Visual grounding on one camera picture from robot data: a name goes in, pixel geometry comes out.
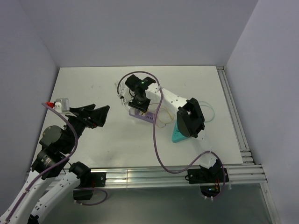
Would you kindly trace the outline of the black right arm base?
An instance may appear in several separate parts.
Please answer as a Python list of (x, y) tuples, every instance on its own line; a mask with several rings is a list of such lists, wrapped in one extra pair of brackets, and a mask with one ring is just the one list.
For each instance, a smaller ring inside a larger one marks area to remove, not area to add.
[(197, 169), (187, 170), (185, 180), (189, 184), (208, 184), (200, 187), (201, 193), (206, 197), (215, 197), (221, 192), (220, 184), (229, 182), (227, 169), (224, 169), (224, 173), (221, 168), (207, 169), (204, 167)]

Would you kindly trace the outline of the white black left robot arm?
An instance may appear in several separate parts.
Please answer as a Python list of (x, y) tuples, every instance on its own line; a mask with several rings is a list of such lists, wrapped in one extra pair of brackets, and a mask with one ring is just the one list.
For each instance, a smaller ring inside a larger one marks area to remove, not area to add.
[(91, 169), (79, 161), (70, 165), (68, 172), (50, 191), (47, 188), (76, 152), (83, 131), (104, 126), (110, 107), (96, 108), (95, 104), (91, 104), (71, 108), (61, 100), (43, 103), (43, 106), (66, 125), (64, 128), (53, 125), (44, 130), (39, 142), (42, 149), (19, 194), (1, 215), (2, 224), (40, 224), (52, 208), (75, 188), (89, 192), (94, 190), (96, 180)]

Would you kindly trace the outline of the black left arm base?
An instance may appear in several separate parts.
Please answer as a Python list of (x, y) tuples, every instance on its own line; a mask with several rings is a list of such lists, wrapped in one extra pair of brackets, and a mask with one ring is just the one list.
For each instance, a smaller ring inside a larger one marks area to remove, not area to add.
[(84, 203), (83, 201), (89, 201), (93, 196), (95, 196), (97, 190), (95, 188), (102, 188), (106, 183), (106, 173), (89, 173), (80, 179), (80, 184), (73, 190), (73, 199), (77, 203), (82, 203), (83, 205), (97, 205), (103, 203), (108, 198), (108, 193), (105, 190), (100, 190), (104, 193), (104, 198), (97, 203)]

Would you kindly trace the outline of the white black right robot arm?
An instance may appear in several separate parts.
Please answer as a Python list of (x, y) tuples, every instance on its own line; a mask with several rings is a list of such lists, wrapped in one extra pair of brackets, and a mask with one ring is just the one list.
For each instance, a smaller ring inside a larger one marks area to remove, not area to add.
[[(144, 79), (140, 79), (135, 75), (136, 73), (143, 73), (147, 74), (148, 76)], [(199, 154), (187, 167), (182, 170), (169, 170), (160, 159), (157, 148), (156, 122), (160, 107), (162, 103), (165, 102), (173, 108), (174, 112), (176, 113), (178, 130), (182, 133), (183, 136), (187, 138), (205, 140), (203, 136), (200, 136), (200, 134), (203, 134), (205, 130), (205, 118), (200, 104), (195, 98), (182, 98), (177, 94), (174, 94), (169, 90), (163, 88), (160, 85), (158, 78), (149, 72), (133, 71), (126, 74), (121, 79), (124, 78), (127, 79), (125, 81), (126, 87), (129, 91), (132, 91), (134, 93), (134, 95), (128, 101), (128, 106), (146, 113), (150, 102), (152, 100), (158, 99), (156, 115), (153, 118), (152, 136), (157, 160), (166, 172), (170, 174), (183, 173), (188, 170), (199, 158), (206, 154), (212, 154), (214, 157), (216, 157), (216, 160), (220, 165), (220, 169), (223, 173), (225, 172), (223, 163), (220, 160), (219, 156), (211, 150), (206, 150)]]

